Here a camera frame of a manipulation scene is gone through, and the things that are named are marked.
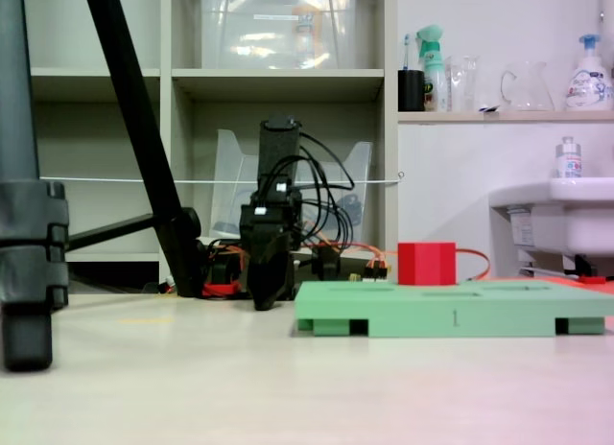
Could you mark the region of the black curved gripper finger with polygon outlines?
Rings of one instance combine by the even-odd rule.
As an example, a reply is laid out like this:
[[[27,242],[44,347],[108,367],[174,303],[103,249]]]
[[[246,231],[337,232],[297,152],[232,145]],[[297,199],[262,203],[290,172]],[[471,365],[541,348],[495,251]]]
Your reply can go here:
[[[256,311],[267,311],[287,291],[291,264],[290,235],[256,231],[251,238],[248,290]]]

